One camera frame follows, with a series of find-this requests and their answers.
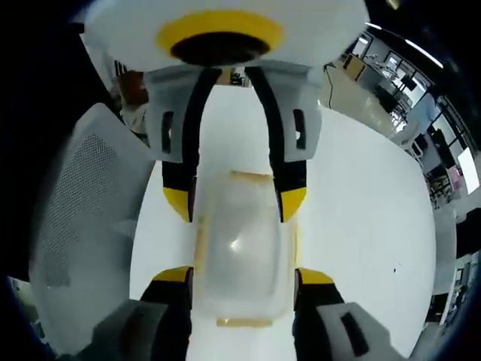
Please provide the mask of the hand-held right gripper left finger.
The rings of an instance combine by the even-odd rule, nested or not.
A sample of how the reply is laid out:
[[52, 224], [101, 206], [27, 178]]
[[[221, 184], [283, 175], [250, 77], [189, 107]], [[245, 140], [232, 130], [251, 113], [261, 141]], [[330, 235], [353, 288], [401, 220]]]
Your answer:
[[166, 269], [139, 300], [128, 299], [95, 328], [89, 360], [185, 360], [192, 333], [194, 268]]

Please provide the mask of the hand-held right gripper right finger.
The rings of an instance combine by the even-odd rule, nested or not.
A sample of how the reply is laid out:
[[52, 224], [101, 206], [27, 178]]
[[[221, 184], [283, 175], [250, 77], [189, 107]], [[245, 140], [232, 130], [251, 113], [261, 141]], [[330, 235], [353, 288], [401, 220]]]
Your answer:
[[405, 360], [389, 331], [355, 302], [345, 302], [328, 275], [295, 270], [294, 338], [297, 360]]

